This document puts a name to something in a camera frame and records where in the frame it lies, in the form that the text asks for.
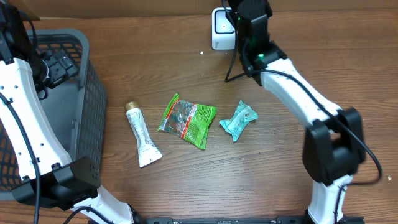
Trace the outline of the white tube gold cap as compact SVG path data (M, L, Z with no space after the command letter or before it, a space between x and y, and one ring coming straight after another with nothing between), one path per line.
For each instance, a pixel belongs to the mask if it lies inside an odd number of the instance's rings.
M139 104L136 101L125 105L126 116L137 141L139 167L143 168L160 160L163 155L152 141Z

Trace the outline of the green snack bag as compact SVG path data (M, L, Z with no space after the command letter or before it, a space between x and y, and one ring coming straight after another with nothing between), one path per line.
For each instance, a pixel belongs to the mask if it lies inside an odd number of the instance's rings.
M181 100L180 95L176 93L164 111L158 130L172 133L205 150L208 129L216 111L215 106Z

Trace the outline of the teal tissue packet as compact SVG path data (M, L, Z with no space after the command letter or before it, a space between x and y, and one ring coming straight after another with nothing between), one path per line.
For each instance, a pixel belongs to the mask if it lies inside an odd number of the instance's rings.
M256 119L258 119L258 114L249 105L240 100L233 117L220 120L219 124L232 136L233 142L236 142L245 127Z

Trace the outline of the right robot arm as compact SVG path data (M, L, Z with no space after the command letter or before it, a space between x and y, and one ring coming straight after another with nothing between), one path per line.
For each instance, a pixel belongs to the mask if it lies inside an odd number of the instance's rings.
M302 160L313 179L304 223L363 223L342 208L346 190L366 157L361 117L343 110L299 74L287 54L270 39L268 1L228 0L227 19L235 28L235 51L244 74L273 93L305 128Z

